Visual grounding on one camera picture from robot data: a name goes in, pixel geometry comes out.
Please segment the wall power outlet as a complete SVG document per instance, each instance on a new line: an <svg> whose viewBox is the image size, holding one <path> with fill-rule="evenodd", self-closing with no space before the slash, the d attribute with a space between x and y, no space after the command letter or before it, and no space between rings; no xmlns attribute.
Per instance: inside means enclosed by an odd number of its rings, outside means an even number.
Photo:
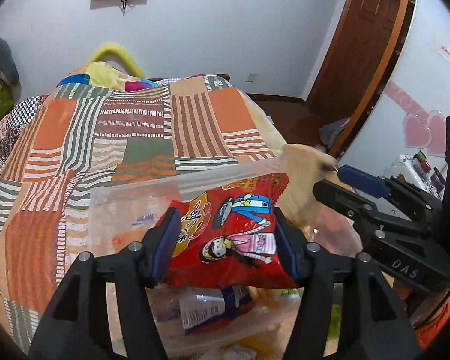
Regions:
<svg viewBox="0 0 450 360"><path fill-rule="evenodd" d="M248 77L247 77L247 79L246 79L246 82L248 82L248 83L254 83L256 77L257 77L257 73L249 73L249 75L248 75Z"/></svg>

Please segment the white cabinet with heart stickers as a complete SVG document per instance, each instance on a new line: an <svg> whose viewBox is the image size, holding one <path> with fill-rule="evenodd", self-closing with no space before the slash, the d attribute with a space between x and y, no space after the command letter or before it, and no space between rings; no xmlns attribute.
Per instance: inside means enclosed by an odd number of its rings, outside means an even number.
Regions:
<svg viewBox="0 0 450 360"><path fill-rule="evenodd" d="M423 152L444 172L449 116L450 7L446 0L415 0L391 77L338 163L387 176L396 161Z"/></svg>

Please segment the blue white snack bag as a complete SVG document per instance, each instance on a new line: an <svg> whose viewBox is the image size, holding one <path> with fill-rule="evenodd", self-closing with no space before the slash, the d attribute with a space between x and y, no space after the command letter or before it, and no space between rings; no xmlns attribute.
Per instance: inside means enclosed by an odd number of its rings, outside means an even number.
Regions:
<svg viewBox="0 0 450 360"><path fill-rule="evenodd" d="M209 332L229 325L247 314L255 303L247 287L186 289L178 300L186 335Z"/></svg>

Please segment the patchwork striped quilt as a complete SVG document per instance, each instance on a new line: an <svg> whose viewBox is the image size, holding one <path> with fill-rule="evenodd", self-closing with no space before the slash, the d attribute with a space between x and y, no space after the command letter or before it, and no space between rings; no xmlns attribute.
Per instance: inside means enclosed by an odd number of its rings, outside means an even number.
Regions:
<svg viewBox="0 0 450 360"><path fill-rule="evenodd" d="M0 121L0 322L22 351L86 250L93 189L274 158L285 140L229 80L147 82L107 63Z"/></svg>

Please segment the yellow headboard cushion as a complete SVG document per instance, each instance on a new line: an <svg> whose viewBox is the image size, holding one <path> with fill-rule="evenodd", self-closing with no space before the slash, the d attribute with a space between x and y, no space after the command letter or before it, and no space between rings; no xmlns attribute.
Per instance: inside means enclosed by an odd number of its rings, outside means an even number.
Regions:
<svg viewBox="0 0 450 360"><path fill-rule="evenodd" d="M95 49L88 63L105 62L108 57L118 61L132 76L145 78L145 73L140 69L130 53L119 43L104 42Z"/></svg>

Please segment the red cartoon chip bag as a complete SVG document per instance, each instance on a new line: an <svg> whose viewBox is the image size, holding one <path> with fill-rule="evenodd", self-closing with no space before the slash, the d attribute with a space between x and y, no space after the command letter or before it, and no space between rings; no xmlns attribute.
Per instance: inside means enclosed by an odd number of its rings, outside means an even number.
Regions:
<svg viewBox="0 0 450 360"><path fill-rule="evenodd" d="M173 287L262 289L294 287L280 264L275 203L284 172L235 180L187 202L172 201L181 228L164 283Z"/></svg>

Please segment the brown wooden door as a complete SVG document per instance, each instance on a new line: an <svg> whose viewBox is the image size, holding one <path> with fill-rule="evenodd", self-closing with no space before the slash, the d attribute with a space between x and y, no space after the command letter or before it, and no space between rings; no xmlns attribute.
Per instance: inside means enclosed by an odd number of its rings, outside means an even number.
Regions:
<svg viewBox="0 0 450 360"><path fill-rule="evenodd" d="M321 125L353 115L380 64L400 0L345 0L331 45L306 100Z"/></svg>

